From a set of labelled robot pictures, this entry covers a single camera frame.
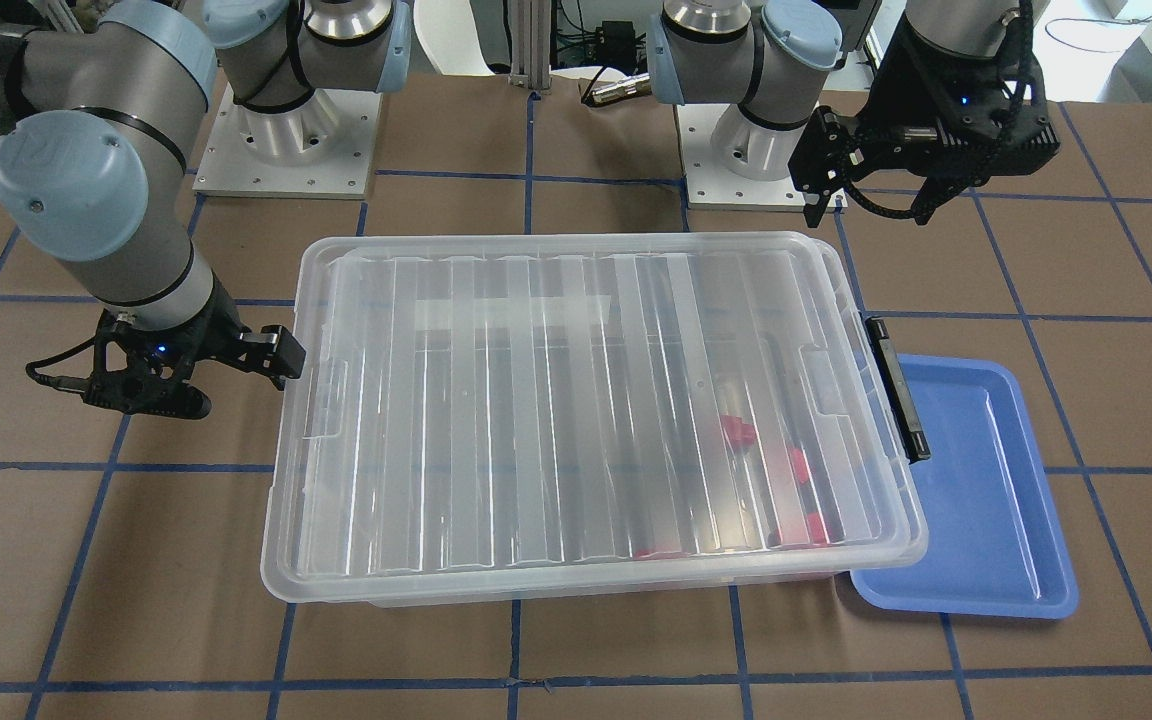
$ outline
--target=black latch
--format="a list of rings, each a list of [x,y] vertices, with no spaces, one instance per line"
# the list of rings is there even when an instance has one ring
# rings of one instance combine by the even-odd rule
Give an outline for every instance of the black latch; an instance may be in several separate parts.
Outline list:
[[[882,386],[887,389],[887,400],[896,415],[901,442],[905,446],[905,456],[910,462],[927,460],[932,448],[927,446],[927,434],[923,432],[923,423],[918,419],[918,410],[914,409],[914,396],[910,395],[905,372],[900,367],[896,348],[892,347],[887,323],[882,318],[865,320],[865,332],[869,334],[869,346],[873,348],[878,361],[878,374],[882,376]]]

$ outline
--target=black cable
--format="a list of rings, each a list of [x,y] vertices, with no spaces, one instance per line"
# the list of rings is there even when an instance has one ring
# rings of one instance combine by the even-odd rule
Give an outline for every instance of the black cable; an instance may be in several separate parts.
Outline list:
[[[513,32],[509,32],[509,0],[500,0],[500,18],[503,21],[503,48],[513,65]]]
[[[1061,40],[1056,37],[1056,33],[1052,32],[1053,24],[1056,23],[1092,23],[1092,24],[1106,24],[1106,26],[1145,26],[1152,22],[1152,15],[1146,18],[1135,18],[1135,20],[1114,20],[1114,18],[1051,18],[1043,24],[1043,31],[1047,33],[1047,37],[1052,40],[1060,41],[1061,45],[1066,47],[1073,47],[1074,50],[1082,50],[1083,53],[1097,53],[1101,55],[1114,55],[1116,53],[1123,53],[1126,47],[1119,47],[1119,50],[1097,50],[1096,47],[1083,47],[1082,45],[1074,45],[1073,41]]]
[[[859,149],[861,143],[864,141],[859,135],[854,137],[849,145],[847,145],[847,152],[838,159],[838,174],[842,177],[842,190],[847,192],[847,197],[851,197],[856,202],[856,205],[861,205],[862,209],[873,213],[880,218],[887,218],[890,220],[914,220],[923,218],[927,214],[933,213],[948,200],[954,200],[960,192],[963,192],[973,184],[982,184],[986,177],[987,169],[990,165],[998,159],[998,156],[1002,154],[1002,150],[1011,142],[1011,132],[1016,129],[1016,119],[1020,118],[1020,111],[1025,104],[1026,91],[1034,85],[1034,78],[1032,76],[1033,70],[1033,59],[1034,59],[1034,6],[1032,0],[1020,0],[1020,16],[1011,22],[1020,22],[1020,44],[1023,50],[1020,53],[1020,62],[1016,65],[1016,88],[1011,91],[1011,99],[1007,104],[1007,114],[1005,120],[1002,120],[1002,128],[998,131],[998,136],[993,142],[990,143],[990,149],[986,154],[980,156],[980,160],[969,174],[968,179],[964,181],[952,183],[946,187],[940,194],[934,195],[931,199],[919,202],[915,199],[911,202],[909,210],[896,210],[887,209],[887,206],[879,205],[878,202],[871,200],[864,192],[861,191],[856,183],[847,176],[846,164],[847,158]]]
[[[56,387],[61,381],[65,380],[63,377],[46,376],[38,372],[38,367],[50,367],[56,363],[65,363],[74,355],[78,355],[89,347],[96,344],[96,336],[88,338],[88,340],[70,347],[69,350],[52,355],[51,357],[45,357],[45,359],[36,359],[33,363],[29,363],[24,366],[24,374],[29,376],[29,379],[33,382],[38,382],[46,387]]]
[[[602,68],[599,68],[598,71],[594,73],[594,78],[589,82],[589,85],[585,85],[585,91],[579,94],[581,105],[589,105],[590,96],[594,93],[594,83],[598,82],[598,78],[602,77],[604,70],[607,70],[607,68],[611,67],[612,65],[604,65]]]

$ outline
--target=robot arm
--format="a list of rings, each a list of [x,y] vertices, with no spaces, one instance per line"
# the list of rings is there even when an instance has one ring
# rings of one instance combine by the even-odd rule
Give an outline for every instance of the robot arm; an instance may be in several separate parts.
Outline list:
[[[810,0],[664,0],[647,60],[662,103],[732,103],[712,142],[749,179],[794,179],[817,227],[846,190],[862,209],[926,223],[992,176],[1034,173],[1060,141],[1032,51],[1032,0],[909,0],[856,118],[814,108],[842,33]],[[909,210],[855,182],[878,169],[925,177]]]
[[[89,406],[202,418],[197,361],[300,376],[286,328],[252,333],[174,218],[215,55],[183,15],[123,0],[92,35],[0,22],[0,202],[28,240],[105,305],[94,336],[26,366]],[[113,344],[126,367],[109,370]],[[40,367],[94,347],[88,378]]]
[[[832,192],[862,209],[927,223],[992,176],[1026,176],[1060,150],[1033,56],[1032,0],[910,0],[856,118],[823,106],[790,160],[820,222]],[[884,209],[855,182],[878,169],[925,177],[910,209]]]

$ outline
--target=cable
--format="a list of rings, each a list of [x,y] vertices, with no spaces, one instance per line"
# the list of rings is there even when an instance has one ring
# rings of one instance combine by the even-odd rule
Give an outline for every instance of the cable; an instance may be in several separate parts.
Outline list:
[[[581,105],[590,104],[590,96],[594,92],[594,83],[598,82],[598,78],[602,77],[604,70],[611,67],[612,65],[604,65],[602,68],[599,68],[598,71],[594,73],[594,77],[590,79],[589,85],[585,85],[585,91],[579,94]]]
[[[500,0],[500,18],[503,21],[503,48],[513,65],[513,32],[509,32],[509,0]]]
[[[1016,88],[1011,91],[1011,99],[1007,104],[1007,114],[1005,120],[1002,120],[1002,128],[998,131],[998,136],[993,142],[990,143],[990,149],[986,154],[980,156],[980,160],[969,174],[965,181],[955,182],[946,187],[940,194],[937,194],[929,199],[919,202],[914,199],[911,202],[909,210],[896,210],[887,209],[887,206],[879,205],[878,202],[871,200],[864,192],[861,191],[856,183],[847,176],[846,161],[849,156],[859,149],[861,143],[864,141],[859,135],[854,137],[849,145],[847,145],[847,152],[838,159],[838,175],[842,177],[842,190],[847,192],[847,197],[851,197],[856,202],[856,205],[861,205],[862,209],[870,211],[874,215],[880,218],[887,218],[890,220],[914,220],[918,218],[927,217],[929,214],[937,211],[948,200],[954,200],[960,192],[963,192],[973,184],[983,184],[984,179],[987,176],[987,169],[990,165],[998,159],[998,156],[1002,154],[1002,150],[1011,142],[1011,132],[1016,129],[1016,119],[1020,118],[1020,111],[1025,104],[1025,92],[1034,85],[1033,78],[1033,59],[1034,59],[1034,6],[1032,0],[1020,0],[1020,16],[1011,22],[1020,22],[1020,41],[1023,51],[1020,53],[1020,62],[1016,65]]]
[[[1066,47],[1073,47],[1074,50],[1082,50],[1083,53],[1097,53],[1101,55],[1114,55],[1116,53],[1123,53],[1126,47],[1119,47],[1119,50],[1097,50],[1096,47],[1083,47],[1082,45],[1074,45],[1073,41],[1062,40],[1062,38],[1056,37],[1056,33],[1052,32],[1053,24],[1056,23],[1091,23],[1091,24],[1106,24],[1106,26],[1145,26],[1152,22],[1152,15],[1145,18],[1135,20],[1115,20],[1115,18],[1051,18],[1047,20],[1046,24],[1043,24],[1043,31],[1047,33],[1047,37],[1052,40],[1060,41],[1061,45]]]

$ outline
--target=red object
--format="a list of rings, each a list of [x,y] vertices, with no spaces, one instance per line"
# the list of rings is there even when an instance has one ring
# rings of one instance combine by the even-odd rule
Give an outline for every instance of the red object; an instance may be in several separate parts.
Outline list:
[[[805,486],[805,484],[812,482],[812,469],[808,465],[808,456],[799,448],[790,448],[790,469],[794,470],[794,479],[801,486]]]
[[[719,415],[718,420],[722,424],[723,438],[727,439],[727,445],[733,450],[741,452],[758,445],[758,430],[755,429],[755,425],[737,418],[735,415]]]
[[[819,511],[808,513],[808,539],[814,544],[829,543],[829,537],[824,530],[824,518]]]

